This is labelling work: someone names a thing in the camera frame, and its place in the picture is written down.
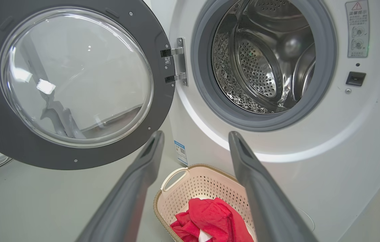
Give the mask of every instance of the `warning triangle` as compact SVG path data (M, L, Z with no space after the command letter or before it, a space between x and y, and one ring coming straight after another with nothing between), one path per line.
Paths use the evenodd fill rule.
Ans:
M362 6L360 5L359 2L357 2L357 3L354 5L354 7L352 8L352 10L360 10L360 9L362 9Z

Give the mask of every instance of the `laundry basket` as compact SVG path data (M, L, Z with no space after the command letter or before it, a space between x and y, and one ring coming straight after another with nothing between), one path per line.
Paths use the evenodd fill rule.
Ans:
M184 174L171 186L165 187L180 172ZM172 172L164 180L154 198L154 213L173 239L176 242L182 242L182 239L170 228L170 224L176 221L175 214L187 211L190 199L217 197L227 202L242 216L248 232L254 242L257 242L245 188L237 182L236 178L209 165L196 164Z

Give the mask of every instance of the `qr code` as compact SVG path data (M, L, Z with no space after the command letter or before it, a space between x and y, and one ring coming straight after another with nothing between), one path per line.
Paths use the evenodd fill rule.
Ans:
M170 65L170 57L164 58L164 64L167 66Z

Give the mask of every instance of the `sticker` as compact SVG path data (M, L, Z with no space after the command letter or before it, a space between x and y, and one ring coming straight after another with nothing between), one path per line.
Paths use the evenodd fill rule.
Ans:
M348 17L348 58L368 56L369 8L368 1L345 3Z
M185 154L185 146L175 141L175 148L176 148L176 157L178 158L178 160L188 165L187 155Z
M170 57L164 58L164 64L167 66L170 65Z

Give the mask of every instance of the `basket handle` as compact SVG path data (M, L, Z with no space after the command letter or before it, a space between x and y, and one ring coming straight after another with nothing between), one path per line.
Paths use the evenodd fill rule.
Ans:
M176 180L172 185L170 185L169 187L165 188L166 184L170 181L170 179L172 179L176 174L178 174L179 172L181 172L183 170L185 171L185 173L180 178L178 178L178 180ZM164 182L162 184L162 188L160 188L160 190L162 190L162 193L165 193L170 188L174 187L187 174L190 174L190 171L188 170L188 167L181 167L179 169L174 170L172 173L170 173L170 175L167 176L167 178L164 180Z

